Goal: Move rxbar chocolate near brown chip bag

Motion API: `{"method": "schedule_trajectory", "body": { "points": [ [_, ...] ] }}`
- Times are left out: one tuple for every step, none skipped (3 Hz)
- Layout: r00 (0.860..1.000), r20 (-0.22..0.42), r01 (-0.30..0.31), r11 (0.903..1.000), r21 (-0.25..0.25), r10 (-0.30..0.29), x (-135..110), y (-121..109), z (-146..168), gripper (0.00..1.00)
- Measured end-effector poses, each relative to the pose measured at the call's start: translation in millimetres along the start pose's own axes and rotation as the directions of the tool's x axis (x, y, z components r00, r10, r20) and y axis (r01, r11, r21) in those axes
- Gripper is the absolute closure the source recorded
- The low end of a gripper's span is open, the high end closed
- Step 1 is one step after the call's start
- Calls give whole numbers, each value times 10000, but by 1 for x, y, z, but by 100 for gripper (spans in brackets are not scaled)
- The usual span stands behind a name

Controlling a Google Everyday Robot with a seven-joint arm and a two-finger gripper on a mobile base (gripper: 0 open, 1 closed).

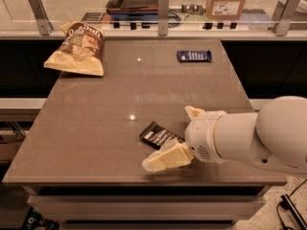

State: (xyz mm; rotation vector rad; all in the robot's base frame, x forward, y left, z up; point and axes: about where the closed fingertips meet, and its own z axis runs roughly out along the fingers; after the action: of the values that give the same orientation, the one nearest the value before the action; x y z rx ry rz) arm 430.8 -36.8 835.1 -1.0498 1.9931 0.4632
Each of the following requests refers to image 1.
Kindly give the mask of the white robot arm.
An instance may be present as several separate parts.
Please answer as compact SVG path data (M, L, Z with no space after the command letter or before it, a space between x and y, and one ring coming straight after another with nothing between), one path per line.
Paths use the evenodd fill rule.
M173 138L143 162L148 172L235 160L286 174L307 173L307 99L280 97L257 112L228 114L185 107L184 141Z

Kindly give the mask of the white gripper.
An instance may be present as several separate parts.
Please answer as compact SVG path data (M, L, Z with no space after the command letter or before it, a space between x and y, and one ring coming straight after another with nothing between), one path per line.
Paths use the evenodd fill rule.
M143 162L148 172L159 172L189 165L194 156L201 162L222 163L223 159L216 150L214 131L224 111L207 111L191 105L184 107L191 122L185 129L185 144L166 144L153 152Z

